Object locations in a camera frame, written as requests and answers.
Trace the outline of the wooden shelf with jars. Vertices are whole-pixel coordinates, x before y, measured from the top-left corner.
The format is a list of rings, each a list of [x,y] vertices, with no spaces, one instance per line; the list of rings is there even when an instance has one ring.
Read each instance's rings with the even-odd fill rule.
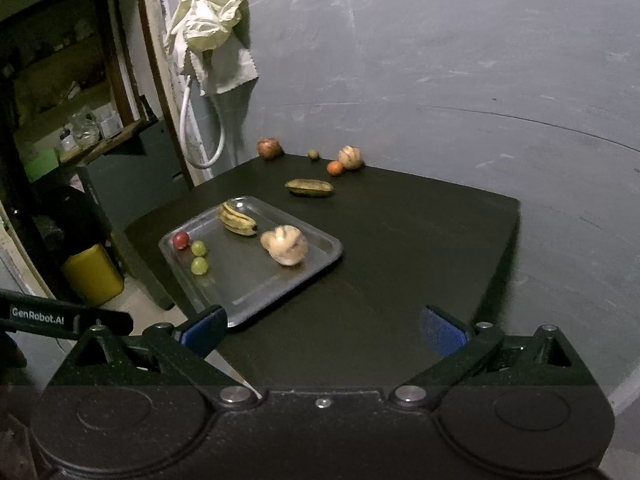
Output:
[[[85,105],[74,112],[60,107],[29,119],[14,134],[14,140],[21,159],[31,162],[40,155],[65,157],[81,153],[104,139],[111,139],[123,128],[111,102],[98,107]]]

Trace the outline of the red tomato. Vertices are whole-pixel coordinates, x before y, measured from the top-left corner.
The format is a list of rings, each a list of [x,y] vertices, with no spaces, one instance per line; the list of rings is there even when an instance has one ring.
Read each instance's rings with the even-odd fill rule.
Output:
[[[185,250],[190,245],[190,236],[187,232],[178,231],[171,237],[171,245],[175,250]]]

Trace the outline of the yellow banana in tray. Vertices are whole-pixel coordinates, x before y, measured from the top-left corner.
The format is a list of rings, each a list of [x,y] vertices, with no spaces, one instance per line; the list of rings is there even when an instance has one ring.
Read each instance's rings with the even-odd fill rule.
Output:
[[[237,211],[232,203],[224,202],[218,208],[218,219],[230,232],[244,237],[257,234],[257,222],[247,214]]]

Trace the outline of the orange fruit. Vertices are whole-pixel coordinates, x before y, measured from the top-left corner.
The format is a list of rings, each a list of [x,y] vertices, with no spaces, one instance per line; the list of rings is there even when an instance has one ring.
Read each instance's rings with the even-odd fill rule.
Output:
[[[332,162],[329,162],[326,165],[326,171],[330,176],[337,177],[337,176],[340,176],[345,171],[345,168],[343,164],[338,160],[332,160]]]

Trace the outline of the dark green cabinet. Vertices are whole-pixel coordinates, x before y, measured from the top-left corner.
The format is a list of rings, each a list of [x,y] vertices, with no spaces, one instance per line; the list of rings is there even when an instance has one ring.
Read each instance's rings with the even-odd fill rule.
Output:
[[[160,308],[171,309],[172,300],[164,286],[125,234],[131,223],[189,189],[166,122],[136,128],[129,139],[91,155],[77,170],[124,269]]]

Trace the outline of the spotted banana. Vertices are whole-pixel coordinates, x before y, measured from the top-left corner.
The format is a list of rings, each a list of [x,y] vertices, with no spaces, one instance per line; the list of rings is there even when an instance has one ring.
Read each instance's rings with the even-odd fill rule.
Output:
[[[331,196],[334,193],[331,183],[317,179],[292,179],[284,186],[288,192],[299,196]]]

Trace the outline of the green lime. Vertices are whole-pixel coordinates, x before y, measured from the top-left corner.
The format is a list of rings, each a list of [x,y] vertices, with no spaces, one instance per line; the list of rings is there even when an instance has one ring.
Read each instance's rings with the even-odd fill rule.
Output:
[[[207,247],[201,240],[192,240],[190,249],[195,257],[205,257],[207,254]]]
[[[196,276],[205,275],[208,272],[209,264],[204,257],[195,257],[190,264],[190,271]]]

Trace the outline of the pale ribbed fruit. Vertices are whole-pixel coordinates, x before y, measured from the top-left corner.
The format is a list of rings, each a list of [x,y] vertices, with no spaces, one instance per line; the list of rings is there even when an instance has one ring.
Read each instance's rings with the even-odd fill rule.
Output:
[[[306,237],[296,226],[277,226],[263,232],[260,244],[281,266],[296,266],[304,260],[308,250]]]
[[[359,148],[352,145],[345,145],[337,154],[337,160],[346,170],[356,170],[363,164],[363,158]]]

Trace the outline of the metal tray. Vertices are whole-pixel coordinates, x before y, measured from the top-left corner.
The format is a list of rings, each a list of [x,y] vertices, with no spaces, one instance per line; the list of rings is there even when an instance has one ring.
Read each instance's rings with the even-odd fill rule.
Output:
[[[218,219],[219,207],[213,206],[164,234],[158,248],[189,304],[198,311],[219,304],[227,312],[228,325],[234,327],[332,266],[341,257],[343,245],[336,237],[256,197],[239,196],[230,203],[257,222],[256,235],[245,237],[226,229]],[[296,266],[275,262],[259,241],[260,234],[285,224],[299,228],[308,242],[308,252]],[[192,252],[172,244],[178,232],[204,243],[208,269],[203,275],[190,270]]]

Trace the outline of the red-brown apple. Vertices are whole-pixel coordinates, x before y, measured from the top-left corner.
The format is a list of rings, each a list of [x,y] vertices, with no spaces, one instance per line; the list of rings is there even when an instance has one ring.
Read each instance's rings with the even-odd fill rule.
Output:
[[[277,138],[259,139],[256,143],[256,150],[258,155],[265,160],[277,158],[283,153]]]

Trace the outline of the hanging white cloth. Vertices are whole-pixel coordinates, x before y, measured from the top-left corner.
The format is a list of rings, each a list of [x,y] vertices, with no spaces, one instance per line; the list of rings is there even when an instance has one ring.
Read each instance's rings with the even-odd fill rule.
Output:
[[[235,35],[245,0],[181,0],[165,37],[179,73],[203,96],[219,96],[258,78],[250,50]]]

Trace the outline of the yellow container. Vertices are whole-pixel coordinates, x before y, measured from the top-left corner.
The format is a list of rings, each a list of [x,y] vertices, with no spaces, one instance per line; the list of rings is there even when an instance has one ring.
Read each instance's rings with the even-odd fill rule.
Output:
[[[122,293],[124,279],[105,249],[95,244],[67,259],[63,272],[86,304],[99,307]]]

